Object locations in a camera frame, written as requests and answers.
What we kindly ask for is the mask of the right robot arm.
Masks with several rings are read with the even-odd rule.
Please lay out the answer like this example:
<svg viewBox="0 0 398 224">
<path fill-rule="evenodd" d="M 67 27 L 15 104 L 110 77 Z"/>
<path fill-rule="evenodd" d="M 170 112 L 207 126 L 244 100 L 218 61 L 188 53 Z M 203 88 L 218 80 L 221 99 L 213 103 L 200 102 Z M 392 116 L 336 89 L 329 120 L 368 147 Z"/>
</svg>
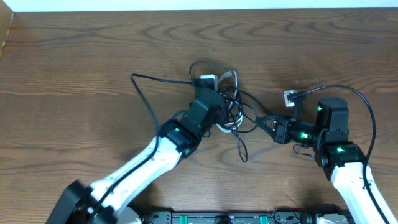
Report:
<svg viewBox="0 0 398 224">
<path fill-rule="evenodd" d="M 381 195 L 365 155 L 349 141 L 349 109 L 342 98 L 322 98 L 314 124 L 288 115 L 256 118 L 257 125 L 274 142 L 296 142 L 311 147 L 313 158 L 334 188 L 343 197 L 355 223 L 397 223 L 397 219 Z"/>
</svg>

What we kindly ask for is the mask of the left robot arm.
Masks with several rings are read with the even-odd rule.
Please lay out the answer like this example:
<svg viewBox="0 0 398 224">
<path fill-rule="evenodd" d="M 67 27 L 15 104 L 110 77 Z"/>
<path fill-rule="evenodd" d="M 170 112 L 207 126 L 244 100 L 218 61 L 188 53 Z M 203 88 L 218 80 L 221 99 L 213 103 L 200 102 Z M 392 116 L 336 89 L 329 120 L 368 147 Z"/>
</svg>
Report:
<svg viewBox="0 0 398 224">
<path fill-rule="evenodd" d="M 205 132 L 225 121 L 226 100 L 216 91 L 199 88 L 181 119 L 170 119 L 136 157 L 107 177 L 85 187 L 71 183 L 61 194 L 47 223 L 140 223 L 128 205 L 150 183 L 189 157 Z"/>
</svg>

